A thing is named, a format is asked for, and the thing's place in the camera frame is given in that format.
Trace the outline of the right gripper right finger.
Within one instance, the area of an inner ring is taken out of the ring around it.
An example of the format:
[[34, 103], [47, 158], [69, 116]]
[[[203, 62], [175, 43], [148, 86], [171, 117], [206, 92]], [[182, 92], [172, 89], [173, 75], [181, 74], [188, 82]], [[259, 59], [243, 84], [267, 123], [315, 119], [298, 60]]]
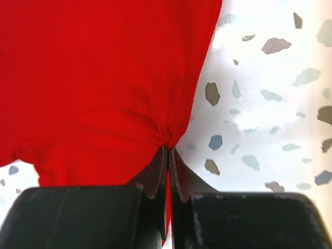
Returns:
[[220, 192], [169, 152], [174, 248], [331, 248], [313, 202], [296, 192]]

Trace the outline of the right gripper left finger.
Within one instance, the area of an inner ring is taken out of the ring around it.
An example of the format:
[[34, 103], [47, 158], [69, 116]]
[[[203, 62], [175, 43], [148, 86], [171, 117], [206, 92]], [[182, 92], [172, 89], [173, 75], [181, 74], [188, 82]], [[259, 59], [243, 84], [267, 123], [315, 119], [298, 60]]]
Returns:
[[25, 190], [1, 227], [1, 248], [161, 248], [168, 151], [125, 185]]

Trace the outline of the red t shirt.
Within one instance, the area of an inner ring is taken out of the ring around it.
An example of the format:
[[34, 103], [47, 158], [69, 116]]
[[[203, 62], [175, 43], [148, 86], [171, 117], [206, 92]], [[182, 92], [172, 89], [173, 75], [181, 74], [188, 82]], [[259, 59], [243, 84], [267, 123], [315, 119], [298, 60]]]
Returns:
[[221, 1], [1, 1], [1, 166], [125, 185], [187, 130]]

